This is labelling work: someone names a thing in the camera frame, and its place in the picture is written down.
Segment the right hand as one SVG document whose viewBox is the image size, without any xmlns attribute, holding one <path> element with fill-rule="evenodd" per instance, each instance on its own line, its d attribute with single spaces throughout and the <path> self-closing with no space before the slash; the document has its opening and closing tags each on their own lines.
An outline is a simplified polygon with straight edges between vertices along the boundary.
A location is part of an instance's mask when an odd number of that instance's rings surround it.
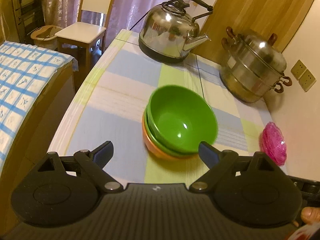
<svg viewBox="0 0 320 240">
<path fill-rule="evenodd" d="M 319 240 L 319 207 L 305 207 L 301 213 L 305 223 L 289 239 Z"/>
</svg>

